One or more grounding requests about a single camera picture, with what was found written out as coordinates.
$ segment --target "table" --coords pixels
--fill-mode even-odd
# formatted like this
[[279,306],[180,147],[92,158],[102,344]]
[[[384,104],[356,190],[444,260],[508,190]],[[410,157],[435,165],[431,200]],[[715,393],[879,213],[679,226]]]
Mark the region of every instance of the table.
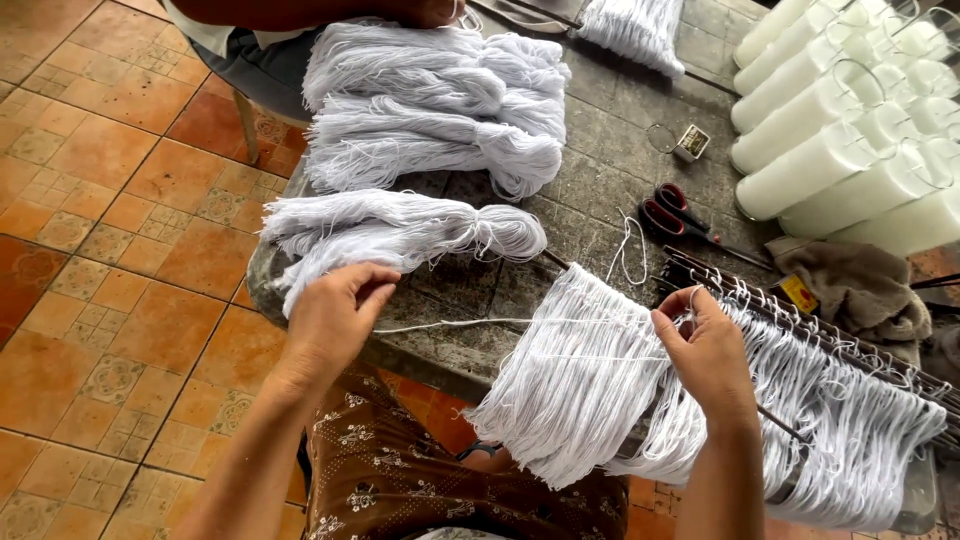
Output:
[[[688,0],[686,7],[678,55],[698,75],[731,87],[732,45],[749,29],[752,18],[762,16],[758,11],[762,8],[746,0],[726,0],[724,4]],[[716,25],[718,16],[725,21],[722,27]],[[485,34],[506,31],[487,17],[484,25]],[[716,233],[765,254],[763,243],[781,231],[775,222],[752,222],[735,209],[733,189],[741,175],[727,158],[735,138],[729,121],[731,96],[690,78],[671,85],[660,74],[591,43],[570,38],[563,43],[564,60],[573,72],[566,96],[568,141],[563,167],[553,183],[520,204],[540,219],[551,251],[579,262],[596,276],[606,276],[623,239],[623,220],[617,209],[636,216],[637,203],[651,195],[655,184],[671,182],[687,194],[693,210]],[[712,140],[699,160],[687,164],[669,151],[690,124],[703,129]],[[315,194],[302,168],[303,161],[284,197]],[[478,172],[406,175],[394,189],[413,189],[477,207],[503,204],[493,194],[486,175]],[[646,240],[647,271],[655,276],[664,257],[656,240]],[[705,244],[682,241],[672,245],[756,285],[778,277]],[[642,250],[636,238],[626,248],[626,261],[634,280],[643,275]],[[286,325],[280,313],[282,298],[269,283],[289,264],[276,246],[261,242],[247,274],[253,303],[282,327]],[[471,255],[446,256],[432,271],[423,265],[403,278],[378,327],[400,328],[441,319],[529,318],[559,272],[546,258],[516,264],[481,262]],[[619,265],[609,283],[643,305],[655,306],[659,301],[652,279],[641,286],[630,285]],[[522,325],[488,324],[388,334],[371,339],[361,359],[479,403],[496,376],[497,365],[522,331]],[[641,422],[621,452],[631,454],[644,432]],[[933,526],[937,504],[931,461],[915,462],[907,483],[896,527],[903,532],[926,532]]]

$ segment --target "brown cloth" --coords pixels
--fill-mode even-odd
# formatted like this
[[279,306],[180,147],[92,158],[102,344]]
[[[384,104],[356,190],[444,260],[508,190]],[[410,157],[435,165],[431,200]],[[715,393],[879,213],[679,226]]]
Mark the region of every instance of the brown cloth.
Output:
[[369,364],[354,362],[314,417],[309,540],[417,538],[431,528],[507,538],[622,539],[627,484],[595,469],[560,491],[529,472],[460,464],[391,395]]
[[930,313],[910,289],[906,260],[868,244],[782,236],[766,244],[784,274],[797,274],[820,301],[820,318],[891,355],[920,365]]

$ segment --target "human hand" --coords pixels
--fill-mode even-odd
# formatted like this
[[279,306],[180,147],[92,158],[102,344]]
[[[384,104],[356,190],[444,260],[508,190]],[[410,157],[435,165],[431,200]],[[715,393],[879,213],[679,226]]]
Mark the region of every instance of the human hand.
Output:
[[[743,334],[716,300],[698,288],[674,292],[651,312],[657,337],[684,388],[704,411],[708,429],[743,422],[759,427]],[[696,328],[684,339],[671,319],[687,307],[693,312]]]
[[333,382],[360,354],[399,280],[399,272],[367,262],[307,285],[290,314],[276,376],[300,395],[322,394],[318,386]]
[[453,24],[466,7],[465,0],[382,0],[377,14],[408,28],[428,30]]

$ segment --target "tiled floor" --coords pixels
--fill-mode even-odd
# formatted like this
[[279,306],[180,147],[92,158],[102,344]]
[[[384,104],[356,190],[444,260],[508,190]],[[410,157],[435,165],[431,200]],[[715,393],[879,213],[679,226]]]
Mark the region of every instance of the tiled floor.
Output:
[[[302,131],[258,116],[246,165],[230,88],[155,0],[11,0],[0,34],[0,531],[166,538],[279,355],[242,279]],[[464,402],[383,376],[451,451],[473,439]],[[670,537],[682,498],[635,479],[629,536]],[[297,470],[287,499],[294,539]]]

